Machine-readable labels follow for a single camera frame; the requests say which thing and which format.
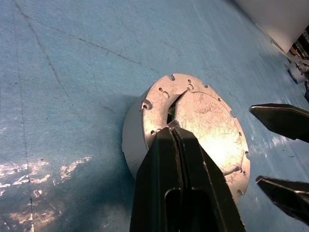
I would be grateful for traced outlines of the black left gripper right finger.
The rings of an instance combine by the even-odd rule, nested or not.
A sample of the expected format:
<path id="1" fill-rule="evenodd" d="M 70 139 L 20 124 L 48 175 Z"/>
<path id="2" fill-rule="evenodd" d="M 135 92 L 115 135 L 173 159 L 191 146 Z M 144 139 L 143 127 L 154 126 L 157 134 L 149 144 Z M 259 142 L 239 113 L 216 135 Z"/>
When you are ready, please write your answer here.
<path id="1" fill-rule="evenodd" d="M 219 167 L 192 132 L 174 128 L 179 146 L 183 196 L 181 232 L 243 232 L 245 226 Z"/>

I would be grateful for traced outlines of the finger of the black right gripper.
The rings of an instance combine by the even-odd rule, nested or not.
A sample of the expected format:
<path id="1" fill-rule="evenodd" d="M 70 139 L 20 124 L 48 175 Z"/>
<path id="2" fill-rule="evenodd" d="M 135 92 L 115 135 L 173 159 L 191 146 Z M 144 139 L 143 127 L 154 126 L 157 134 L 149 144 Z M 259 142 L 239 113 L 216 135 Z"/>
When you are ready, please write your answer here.
<path id="1" fill-rule="evenodd" d="M 249 111 L 271 132 L 292 140 L 309 139 L 309 113 L 290 104 L 252 105 Z"/>
<path id="2" fill-rule="evenodd" d="M 288 216 L 308 223 L 309 184 L 258 176 L 256 183 L 274 205 Z"/>

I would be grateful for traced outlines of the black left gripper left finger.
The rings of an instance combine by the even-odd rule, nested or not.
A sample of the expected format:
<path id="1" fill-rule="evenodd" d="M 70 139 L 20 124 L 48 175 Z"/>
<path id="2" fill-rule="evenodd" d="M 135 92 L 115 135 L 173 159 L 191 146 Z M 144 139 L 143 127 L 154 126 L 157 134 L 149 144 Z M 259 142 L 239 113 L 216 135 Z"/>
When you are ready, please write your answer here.
<path id="1" fill-rule="evenodd" d="M 182 172 L 171 128 L 154 137 L 136 176 L 131 232 L 179 231 Z"/>

